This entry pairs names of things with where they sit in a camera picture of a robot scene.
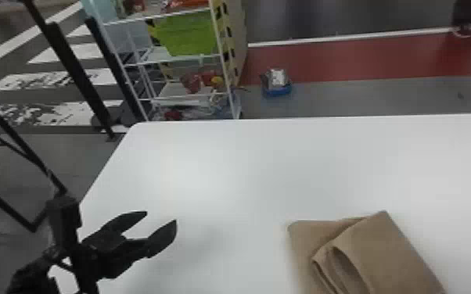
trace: shoe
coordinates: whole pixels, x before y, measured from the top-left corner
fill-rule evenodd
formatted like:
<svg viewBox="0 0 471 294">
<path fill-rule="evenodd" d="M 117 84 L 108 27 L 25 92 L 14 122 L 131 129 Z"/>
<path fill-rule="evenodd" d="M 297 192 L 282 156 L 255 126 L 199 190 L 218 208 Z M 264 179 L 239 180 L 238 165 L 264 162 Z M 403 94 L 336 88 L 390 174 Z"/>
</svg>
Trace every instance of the shoe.
<svg viewBox="0 0 471 294">
<path fill-rule="evenodd" d="M 461 25 L 460 27 L 453 29 L 452 33 L 457 38 L 471 38 L 471 32 L 467 25 Z"/>
</svg>

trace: person's leg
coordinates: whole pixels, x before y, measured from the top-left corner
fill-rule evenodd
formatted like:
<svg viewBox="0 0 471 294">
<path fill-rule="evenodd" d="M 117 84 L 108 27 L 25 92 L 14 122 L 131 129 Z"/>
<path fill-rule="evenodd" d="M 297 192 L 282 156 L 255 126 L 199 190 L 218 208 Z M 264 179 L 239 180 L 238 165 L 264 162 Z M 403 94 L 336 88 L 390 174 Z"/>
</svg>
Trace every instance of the person's leg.
<svg viewBox="0 0 471 294">
<path fill-rule="evenodd" d="M 456 0 L 452 25 L 457 27 L 471 23 L 471 0 Z"/>
<path fill-rule="evenodd" d="M 458 38 L 469 38 L 469 24 L 471 23 L 471 0 L 456 0 L 453 8 L 452 26 L 453 35 Z"/>
</svg>

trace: white floor stripe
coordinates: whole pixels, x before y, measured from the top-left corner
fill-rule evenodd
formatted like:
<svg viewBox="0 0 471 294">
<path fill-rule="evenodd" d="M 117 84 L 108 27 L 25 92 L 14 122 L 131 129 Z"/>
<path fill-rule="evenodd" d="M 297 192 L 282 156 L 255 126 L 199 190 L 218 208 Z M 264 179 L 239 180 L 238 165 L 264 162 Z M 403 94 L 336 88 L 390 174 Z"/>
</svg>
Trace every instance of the white floor stripe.
<svg viewBox="0 0 471 294">
<path fill-rule="evenodd" d="M 94 85 L 103 86 L 117 83 L 111 70 L 107 68 L 86 70 L 86 73 Z M 68 84 L 73 84 L 73 80 L 66 71 L 10 74 L 0 80 L 0 91 L 60 88 Z"/>
<path fill-rule="evenodd" d="M 122 100 L 105 100 L 105 106 L 119 106 Z M 53 104 L 0 104 L 0 114 L 11 125 L 90 126 L 92 109 L 86 102 Z"/>
<path fill-rule="evenodd" d="M 72 37 L 82 37 L 82 36 L 89 36 L 92 34 L 92 32 L 89 31 L 88 27 L 86 27 L 85 24 L 79 26 L 76 28 L 74 31 L 72 31 L 70 34 L 67 35 L 68 38 Z"/>
<path fill-rule="evenodd" d="M 99 46 L 96 43 L 70 45 L 73 53 L 79 60 L 85 59 L 98 59 L 102 58 Z M 55 54 L 53 49 L 47 48 L 42 53 L 35 56 L 28 63 L 56 63 L 59 62 L 59 57 Z"/>
<path fill-rule="evenodd" d="M 323 38 L 305 38 L 305 39 L 293 39 L 286 41 L 268 41 L 248 44 L 249 48 L 262 48 L 272 46 L 285 46 L 285 45 L 299 45 L 299 44 L 310 44 L 310 43 L 322 43 L 322 42 L 336 42 L 336 41 L 354 41 L 354 40 L 365 40 L 375 38 L 394 38 L 394 37 L 410 37 L 419 36 L 424 34 L 445 34 L 452 31 L 451 27 L 437 27 L 432 29 L 418 29 L 418 30 L 396 30 L 387 31 L 380 33 L 368 33 L 368 34 L 347 34 L 344 36 L 332 36 Z"/>
<path fill-rule="evenodd" d="M 55 21 L 59 23 L 65 20 L 66 18 L 68 18 L 69 16 L 72 16 L 80 9 L 82 9 L 82 4 L 80 2 L 74 3 L 73 5 L 57 13 L 56 15 L 49 17 L 47 19 L 47 22 Z M 0 59 L 3 56 L 8 55 L 13 50 L 26 44 L 32 38 L 37 37 L 39 34 L 40 34 L 40 30 L 38 29 L 37 26 L 34 26 L 18 34 L 17 36 L 9 39 L 8 41 L 4 42 L 3 44 L 0 45 Z"/>
</svg>

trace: red object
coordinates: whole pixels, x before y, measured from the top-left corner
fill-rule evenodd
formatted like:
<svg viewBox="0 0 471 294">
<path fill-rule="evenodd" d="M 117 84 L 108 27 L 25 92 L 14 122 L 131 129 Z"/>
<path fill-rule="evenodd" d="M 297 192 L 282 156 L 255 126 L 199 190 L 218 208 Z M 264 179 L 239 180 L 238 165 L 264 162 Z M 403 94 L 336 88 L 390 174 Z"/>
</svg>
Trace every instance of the red object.
<svg viewBox="0 0 471 294">
<path fill-rule="evenodd" d="M 164 113 L 165 120 L 182 120 L 182 113 L 177 110 L 170 110 Z"/>
<path fill-rule="evenodd" d="M 134 0 L 133 1 L 133 10 L 136 13 L 140 13 L 141 11 L 146 10 L 146 4 L 144 4 L 144 0 Z"/>
<path fill-rule="evenodd" d="M 215 73 L 215 70 L 205 70 L 201 71 L 201 80 L 203 80 L 203 84 L 207 87 L 212 87 L 212 78 L 216 77 L 217 74 Z"/>
<path fill-rule="evenodd" d="M 471 38 L 451 34 L 249 48 L 241 84 L 283 68 L 293 83 L 471 76 Z"/>
<path fill-rule="evenodd" d="M 201 78 L 197 73 L 188 73 L 181 77 L 181 83 L 188 94 L 196 94 L 201 89 Z"/>
<path fill-rule="evenodd" d="M 167 8 L 196 7 L 208 5 L 208 0 L 170 0 Z"/>
</svg>

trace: white table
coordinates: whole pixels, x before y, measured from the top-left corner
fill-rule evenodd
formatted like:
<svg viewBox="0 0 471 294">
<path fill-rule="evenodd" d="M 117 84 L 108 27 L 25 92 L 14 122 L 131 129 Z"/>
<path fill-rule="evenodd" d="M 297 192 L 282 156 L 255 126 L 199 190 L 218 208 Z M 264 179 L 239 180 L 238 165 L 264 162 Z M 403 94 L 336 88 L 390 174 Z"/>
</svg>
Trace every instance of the white table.
<svg viewBox="0 0 471 294">
<path fill-rule="evenodd" d="M 86 195 L 80 235 L 131 210 L 149 215 L 127 236 L 177 218 L 178 237 L 101 293 L 301 293 L 288 224 L 379 210 L 448 293 L 471 293 L 471 115 L 138 124 Z"/>
</svg>

